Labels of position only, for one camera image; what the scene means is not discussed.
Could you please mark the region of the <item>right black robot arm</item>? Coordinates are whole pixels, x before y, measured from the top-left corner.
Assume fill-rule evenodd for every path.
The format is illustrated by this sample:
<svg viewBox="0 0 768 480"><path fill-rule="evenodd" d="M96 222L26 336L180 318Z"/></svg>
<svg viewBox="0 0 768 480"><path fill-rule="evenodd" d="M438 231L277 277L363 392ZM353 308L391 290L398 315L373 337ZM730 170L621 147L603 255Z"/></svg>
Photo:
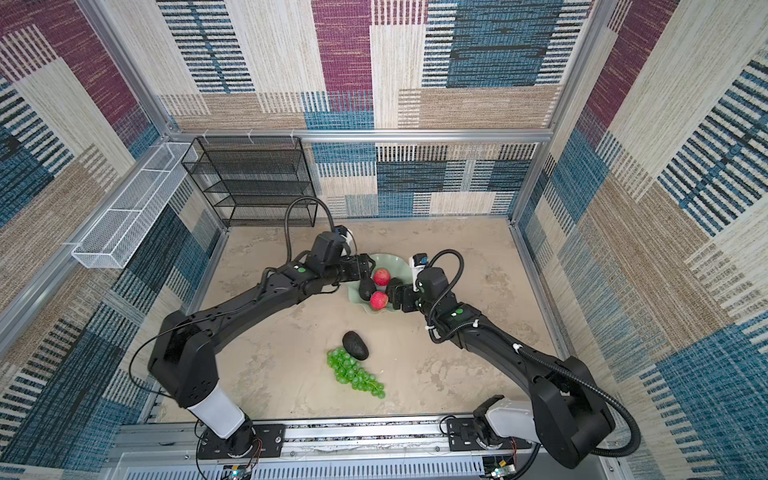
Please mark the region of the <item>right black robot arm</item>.
<svg viewBox="0 0 768 480"><path fill-rule="evenodd" d="M480 309L458 301L450 285L441 268L428 267L411 284L391 280L385 293L394 309L423 314L435 343L450 342L483 358L528 396L528 411L501 395L476 408L470 426L478 445L498 449L523 439L543 447L570 469L589 455L620 455L620 450L601 445L616 422L607 394L594 385L586 365L574 357L559 360L524 344Z"/></svg>

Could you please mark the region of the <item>green fake grape bunch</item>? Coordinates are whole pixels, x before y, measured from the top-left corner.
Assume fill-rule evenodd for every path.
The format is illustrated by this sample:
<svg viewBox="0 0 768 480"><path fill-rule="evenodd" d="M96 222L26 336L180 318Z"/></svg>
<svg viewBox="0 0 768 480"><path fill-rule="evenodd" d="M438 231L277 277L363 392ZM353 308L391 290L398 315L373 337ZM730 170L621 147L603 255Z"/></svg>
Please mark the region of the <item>green fake grape bunch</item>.
<svg viewBox="0 0 768 480"><path fill-rule="evenodd" d="M355 391L367 392L379 399L386 397L384 384L374 374L366 371L361 363L343 348L329 351L326 354L326 363L340 384L349 385Z"/></svg>

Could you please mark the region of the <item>dark fake avocado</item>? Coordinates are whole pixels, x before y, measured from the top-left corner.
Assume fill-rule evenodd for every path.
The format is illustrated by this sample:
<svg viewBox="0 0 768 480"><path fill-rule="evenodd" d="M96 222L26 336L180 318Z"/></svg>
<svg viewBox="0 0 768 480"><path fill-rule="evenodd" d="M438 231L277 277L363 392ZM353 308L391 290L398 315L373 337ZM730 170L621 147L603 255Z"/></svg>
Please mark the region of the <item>dark fake avocado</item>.
<svg viewBox="0 0 768 480"><path fill-rule="evenodd" d="M348 331L343 335L342 346L346 353L358 361L364 361L370 355L366 343L355 331Z"/></svg>
<svg viewBox="0 0 768 480"><path fill-rule="evenodd" d="M377 292L377 285L372 278L365 278L359 282L358 295L364 302L369 302Z"/></svg>

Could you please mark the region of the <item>red fake apple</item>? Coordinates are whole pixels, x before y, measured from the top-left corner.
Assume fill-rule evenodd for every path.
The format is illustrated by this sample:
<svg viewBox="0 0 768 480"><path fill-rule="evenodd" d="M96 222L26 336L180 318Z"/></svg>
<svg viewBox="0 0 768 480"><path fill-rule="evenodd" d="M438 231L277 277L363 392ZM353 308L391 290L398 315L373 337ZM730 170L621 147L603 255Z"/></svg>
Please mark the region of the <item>red fake apple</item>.
<svg viewBox="0 0 768 480"><path fill-rule="evenodd" d="M385 268L379 268L373 274L373 281L379 287L388 286L391 279L391 273Z"/></svg>

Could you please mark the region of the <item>red fake peach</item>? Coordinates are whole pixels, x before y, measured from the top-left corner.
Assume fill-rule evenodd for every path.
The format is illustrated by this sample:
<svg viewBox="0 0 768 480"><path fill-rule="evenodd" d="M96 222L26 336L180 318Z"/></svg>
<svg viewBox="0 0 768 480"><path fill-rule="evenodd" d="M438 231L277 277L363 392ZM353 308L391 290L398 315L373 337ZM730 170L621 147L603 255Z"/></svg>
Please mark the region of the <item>red fake peach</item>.
<svg viewBox="0 0 768 480"><path fill-rule="evenodd" d="M369 300L370 306L375 311L383 310L389 303L389 297L384 292L374 292Z"/></svg>

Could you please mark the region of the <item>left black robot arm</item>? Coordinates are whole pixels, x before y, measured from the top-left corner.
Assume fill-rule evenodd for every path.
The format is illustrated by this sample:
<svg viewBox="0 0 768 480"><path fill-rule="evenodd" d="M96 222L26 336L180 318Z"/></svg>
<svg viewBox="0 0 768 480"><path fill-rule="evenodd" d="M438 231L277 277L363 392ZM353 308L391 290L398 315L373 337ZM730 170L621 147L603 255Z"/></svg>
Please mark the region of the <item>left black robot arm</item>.
<svg viewBox="0 0 768 480"><path fill-rule="evenodd" d="M257 286L227 302L185 315L169 314L148 361L149 373L218 439L242 452L255 437L252 421L220 385L216 355L268 317L322 293L326 286L372 276L367 254L323 262L314 255L272 269Z"/></svg>

